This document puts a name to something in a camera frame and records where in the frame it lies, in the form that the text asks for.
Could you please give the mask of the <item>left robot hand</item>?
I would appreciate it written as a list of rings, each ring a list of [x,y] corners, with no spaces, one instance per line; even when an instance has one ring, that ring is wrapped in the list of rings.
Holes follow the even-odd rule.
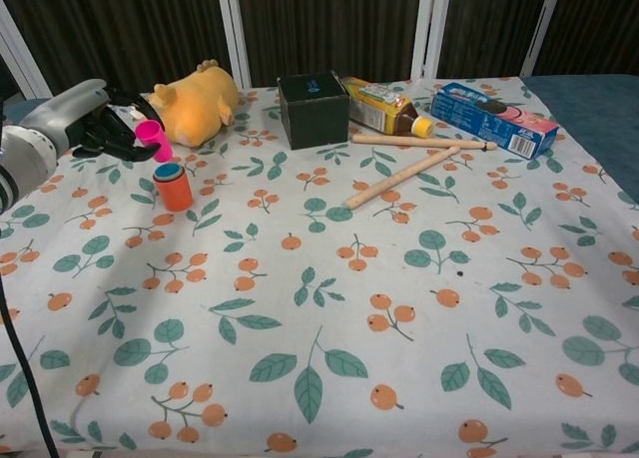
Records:
[[[160,146],[136,145],[135,133],[112,110],[114,106],[132,106],[144,118],[161,121],[140,94],[90,79],[39,105],[19,125],[47,137],[58,153],[71,150],[76,158],[106,154],[127,162],[145,162],[155,156]]]

